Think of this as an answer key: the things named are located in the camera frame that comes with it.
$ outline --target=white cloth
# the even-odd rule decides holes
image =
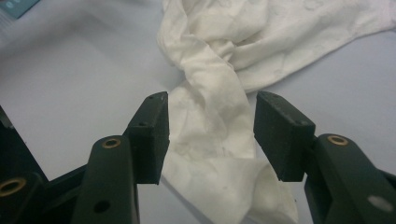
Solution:
[[[164,0],[163,10],[159,46],[186,76],[169,96],[164,177],[214,223],[296,223],[289,186],[255,159],[245,92],[395,27],[396,2]]]

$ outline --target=white table surface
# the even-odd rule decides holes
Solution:
[[[32,8],[23,25],[39,20],[28,21],[49,3]],[[160,1],[82,6],[48,27],[15,33],[19,39],[0,48],[0,105],[49,179],[85,164],[92,144],[121,134],[146,96],[184,78],[156,44]],[[395,32],[356,40],[265,90],[311,118],[316,134],[347,136],[375,166],[396,174]],[[255,93],[248,98],[254,108]],[[208,223],[167,186],[139,186],[142,224]],[[312,223],[304,184],[292,186],[300,223]]]

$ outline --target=screw hole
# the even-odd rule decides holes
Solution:
[[[337,146],[346,146],[348,144],[348,141],[341,136],[337,136],[337,135],[330,135],[327,137],[327,139],[329,140],[329,142],[337,145]]]
[[[298,125],[306,125],[306,124],[308,124],[308,122],[306,122],[305,120],[296,120],[296,124],[298,124]]]
[[[93,208],[93,211],[95,213],[104,213],[105,211],[107,211],[110,208],[110,202],[109,201],[100,201],[99,203],[97,203],[95,205],[95,207]]]
[[[119,146],[120,144],[121,144],[120,139],[111,138],[111,139],[108,139],[107,141],[105,141],[102,144],[102,147],[104,147],[104,148],[113,148],[113,147]]]
[[[26,185],[26,180],[21,177],[9,179],[0,184],[0,197],[6,197],[18,192]]]

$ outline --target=white towel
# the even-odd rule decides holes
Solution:
[[[186,81],[169,95],[166,180],[214,223],[296,223],[289,185],[256,159],[246,91],[362,35],[395,27],[393,0],[164,0],[158,42]]]

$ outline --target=black plastic part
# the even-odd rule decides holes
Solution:
[[[284,98],[259,91],[254,133],[278,179],[303,180],[304,151],[315,139],[315,124],[309,118]]]
[[[150,95],[126,129],[134,155],[137,184],[159,184],[169,146],[168,94]]]
[[[43,183],[48,179],[16,130],[0,122],[0,179],[22,173],[37,173]]]
[[[45,185],[46,206],[37,223],[70,223],[85,169],[81,166]]]
[[[318,138],[315,155],[332,195],[325,223],[396,223],[396,191],[350,139]]]
[[[44,205],[41,177],[25,173],[0,183],[0,223],[36,222]]]
[[[71,223],[139,223],[136,191],[128,138],[103,138],[93,145]]]
[[[332,196],[324,181],[313,181],[310,176],[304,185],[305,196],[309,204],[312,220],[315,224],[323,224],[332,205]]]

